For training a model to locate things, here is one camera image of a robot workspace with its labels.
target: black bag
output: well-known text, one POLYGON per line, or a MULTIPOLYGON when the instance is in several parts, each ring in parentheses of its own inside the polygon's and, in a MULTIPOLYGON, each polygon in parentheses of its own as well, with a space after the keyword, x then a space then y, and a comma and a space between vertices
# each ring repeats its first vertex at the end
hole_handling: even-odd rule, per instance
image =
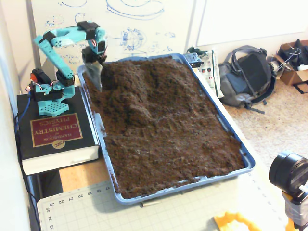
POLYGON ((264 113, 251 107, 269 97, 275 87, 276 73, 267 62, 266 54, 265 49, 246 45, 230 52, 219 64, 220 89, 224 94, 220 98, 222 103, 264 113), (237 60, 238 51, 247 55, 237 60))

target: robotic arm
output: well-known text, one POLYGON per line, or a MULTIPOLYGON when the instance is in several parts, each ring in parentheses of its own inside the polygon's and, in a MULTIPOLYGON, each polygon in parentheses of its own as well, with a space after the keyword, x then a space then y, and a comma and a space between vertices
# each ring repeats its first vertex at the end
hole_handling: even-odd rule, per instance
POLYGON ((35 86, 32 85, 31 88, 34 89, 35 100, 38 102, 39 115, 57 116, 65 112, 68 105, 61 101, 75 95, 74 73, 53 47, 67 46, 84 40, 89 44, 82 50, 84 63, 98 61, 102 64, 106 59, 105 30, 95 22, 78 22, 77 26, 51 30, 34 39, 36 45, 58 69, 55 83, 51 82, 42 70, 32 71, 31 79, 35 86))

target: soil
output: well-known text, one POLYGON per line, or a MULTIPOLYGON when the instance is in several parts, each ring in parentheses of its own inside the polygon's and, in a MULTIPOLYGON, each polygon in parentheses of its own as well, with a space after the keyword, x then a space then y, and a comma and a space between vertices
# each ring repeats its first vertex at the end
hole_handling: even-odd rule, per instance
POLYGON ((189 68, 171 57, 106 64, 102 92, 85 80, 124 198, 244 168, 240 143, 223 129, 189 68))

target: blue plastic tray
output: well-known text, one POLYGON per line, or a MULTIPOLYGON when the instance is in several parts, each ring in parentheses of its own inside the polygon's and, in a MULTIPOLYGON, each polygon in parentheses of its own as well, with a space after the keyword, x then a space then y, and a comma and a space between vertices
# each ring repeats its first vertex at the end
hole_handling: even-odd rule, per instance
MULTIPOLYGON (((147 58, 146 57, 129 57, 129 58, 121 59, 119 61, 125 61, 125 60, 133 60, 133 61, 137 61, 137 60, 151 60, 151 59, 156 59, 156 58, 161 58, 161 57, 168 57, 168 56, 172 56, 173 59, 175 59, 176 61, 187 65, 188 68, 193 73, 193 75, 199 80, 199 78, 194 73, 194 71, 191 68, 191 66, 186 61, 185 57, 182 54, 178 54, 178 53, 167 54, 167 55, 151 56, 151 57, 147 57, 147 58)), ((84 70, 84 66, 80 66, 78 68, 78 71, 77 71, 79 79, 80 79, 80 83, 81 83, 82 86, 85 86, 85 81, 84 81, 83 75, 82 75, 84 73, 84 71, 85 71, 84 70)), ((229 122, 227 121, 227 119, 225 118, 223 113, 220 111, 218 106, 214 103, 211 95, 206 91, 206 89, 204 88, 204 86, 202 85, 200 80, 199 80, 199 83, 200 83, 202 89, 204 90, 205 94, 208 96, 208 98, 210 98, 212 103, 215 105, 215 107, 216 107, 216 109, 218 111, 218 115, 217 115, 218 120, 223 124, 223 126, 224 126, 224 128, 226 130, 232 132, 235 135, 236 139, 239 142, 242 143, 242 141, 240 140, 238 135, 235 133, 234 129, 231 127, 231 125, 229 124, 229 122)), ((89 98, 88 97, 86 97, 86 98, 88 100, 88 107, 90 107, 89 98)), ((91 117, 92 117, 92 119, 94 119, 94 124, 96 126, 96 132, 98 134, 98 137, 99 137, 99 140, 100 140, 100 143, 101 143, 101 149, 102 149, 103 157, 105 159, 105 163, 106 163, 106 166, 107 166, 107 169, 108 169, 110 180, 113 181, 112 177, 111 177, 113 175, 114 179, 116 181, 116 175, 114 173, 114 169, 113 169, 111 160, 109 158, 108 152, 106 150, 106 145, 105 145, 105 142, 104 142, 104 139, 103 139, 106 136, 106 134, 103 134, 101 132, 101 128, 104 128, 101 116, 100 116, 99 113, 94 113, 94 114, 91 115, 91 117)), ((243 143, 242 143, 242 146, 241 146, 239 152, 242 155, 242 159, 243 159, 243 162, 245 164, 245 168, 237 170, 237 171, 233 171, 233 172, 229 173, 228 175, 216 176, 216 177, 211 177, 211 178, 208 178, 208 177, 196 177, 197 179, 200 179, 196 183, 187 184, 187 185, 184 185, 184 186, 180 186, 178 188, 168 188, 168 189, 157 191, 155 194, 151 194, 151 195, 148 195, 148 196, 145 196, 145 197, 138 196, 138 197, 131 198, 131 199, 124 199, 121 194, 116 193, 115 187, 112 184, 113 190, 115 192, 116 199, 121 204, 131 205, 131 204, 135 204, 135 203, 138 203, 138 202, 142 202, 142 201, 146 201, 146 200, 149 200, 149 199, 153 199, 153 198, 156 198, 156 197, 164 196, 164 195, 167 195, 167 194, 171 194, 171 193, 175 193, 175 192, 191 189, 191 188, 198 187, 198 186, 205 185, 205 184, 209 184, 209 183, 213 183, 215 181, 225 180, 225 179, 228 179, 228 178, 231 178, 231 177, 235 177, 235 176, 238 176, 240 174, 252 171, 252 169, 256 165, 256 162, 255 162, 254 158, 252 157, 252 155, 250 154, 250 152, 248 151, 248 149, 245 147, 245 145, 243 143)))

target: book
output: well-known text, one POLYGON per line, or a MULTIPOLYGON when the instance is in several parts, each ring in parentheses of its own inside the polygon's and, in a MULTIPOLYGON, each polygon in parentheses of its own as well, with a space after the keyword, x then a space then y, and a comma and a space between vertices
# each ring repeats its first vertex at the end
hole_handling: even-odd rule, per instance
MULTIPOLYGON (((22 112, 28 96, 18 95, 22 112)), ((19 122, 22 164, 26 175, 59 169, 98 158, 99 141, 86 106, 85 95, 75 87, 75 96, 62 101, 69 110, 50 117, 39 115, 38 105, 31 100, 19 122)))

